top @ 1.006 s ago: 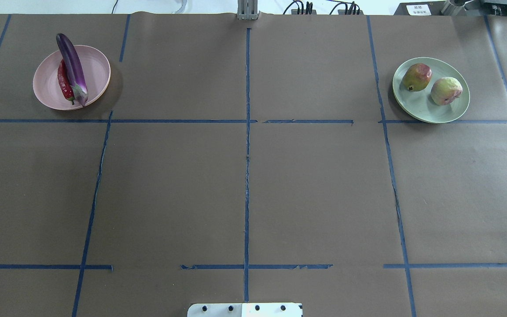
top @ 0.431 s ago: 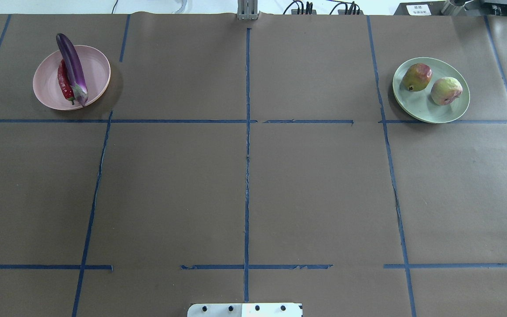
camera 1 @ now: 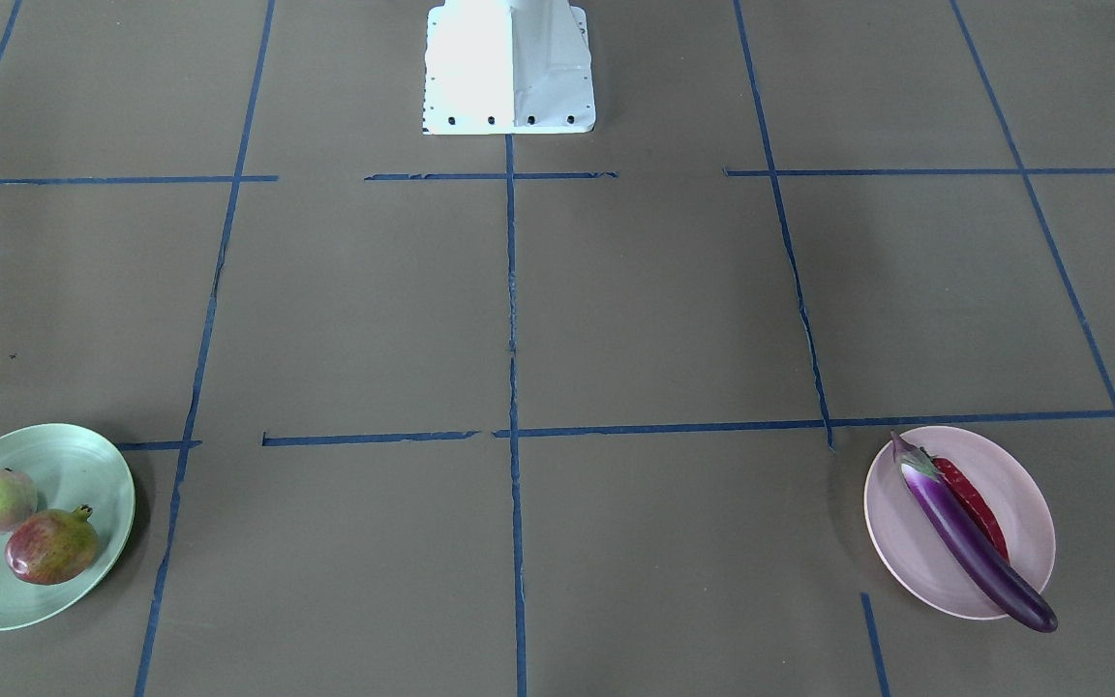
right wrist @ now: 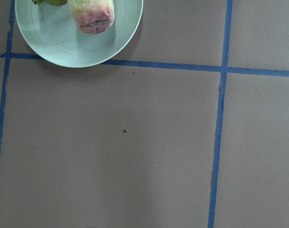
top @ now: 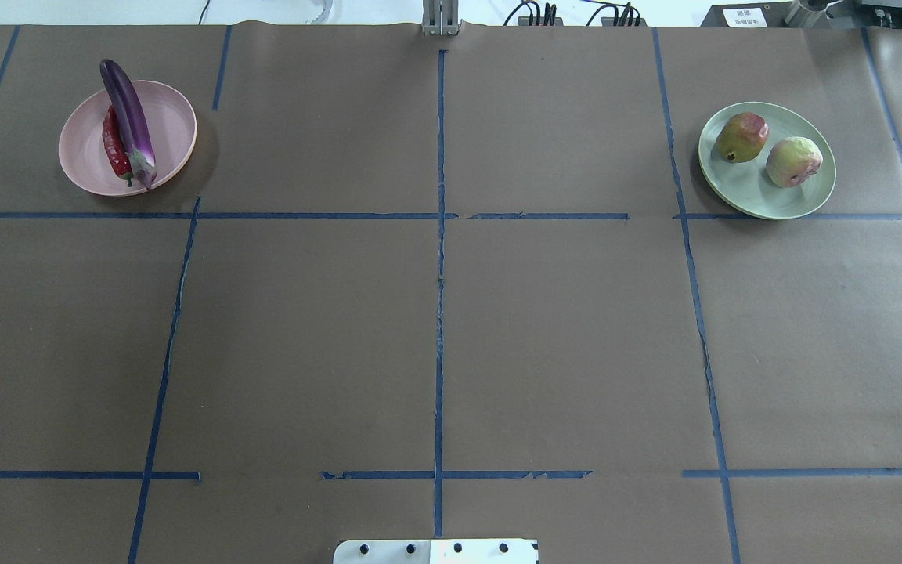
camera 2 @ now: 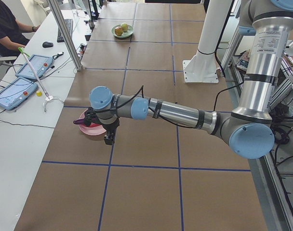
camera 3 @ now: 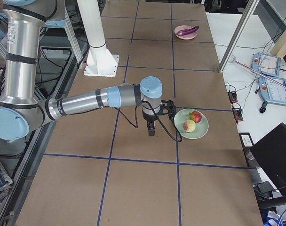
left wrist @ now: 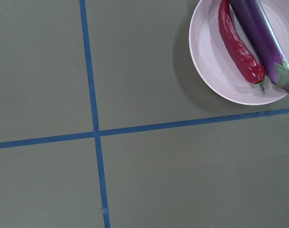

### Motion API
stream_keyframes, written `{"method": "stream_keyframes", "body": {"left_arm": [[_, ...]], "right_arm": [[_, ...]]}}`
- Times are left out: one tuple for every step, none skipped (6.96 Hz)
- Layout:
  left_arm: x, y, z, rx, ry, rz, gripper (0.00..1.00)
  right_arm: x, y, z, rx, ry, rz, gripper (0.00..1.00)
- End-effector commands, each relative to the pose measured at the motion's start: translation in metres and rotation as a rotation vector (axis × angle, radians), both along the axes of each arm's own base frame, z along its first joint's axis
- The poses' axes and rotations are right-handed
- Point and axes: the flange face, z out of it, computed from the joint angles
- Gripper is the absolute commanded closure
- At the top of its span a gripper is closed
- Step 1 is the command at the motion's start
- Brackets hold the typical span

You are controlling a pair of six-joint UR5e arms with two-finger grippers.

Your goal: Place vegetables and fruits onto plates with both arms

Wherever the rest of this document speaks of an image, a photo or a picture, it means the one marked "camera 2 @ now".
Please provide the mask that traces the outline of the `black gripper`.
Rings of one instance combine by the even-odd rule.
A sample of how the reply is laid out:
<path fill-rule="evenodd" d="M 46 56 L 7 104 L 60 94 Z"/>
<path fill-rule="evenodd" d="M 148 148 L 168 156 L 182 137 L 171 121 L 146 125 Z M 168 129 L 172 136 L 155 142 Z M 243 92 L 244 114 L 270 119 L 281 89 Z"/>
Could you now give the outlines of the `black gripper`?
<path fill-rule="evenodd" d="M 120 121 L 117 117 L 111 117 L 108 119 L 100 118 L 97 116 L 95 110 L 89 107 L 84 112 L 83 124 L 86 127 L 90 127 L 91 124 L 103 126 L 103 128 L 107 131 L 106 135 L 104 136 L 105 144 L 114 144 L 117 127 L 120 125 Z"/>

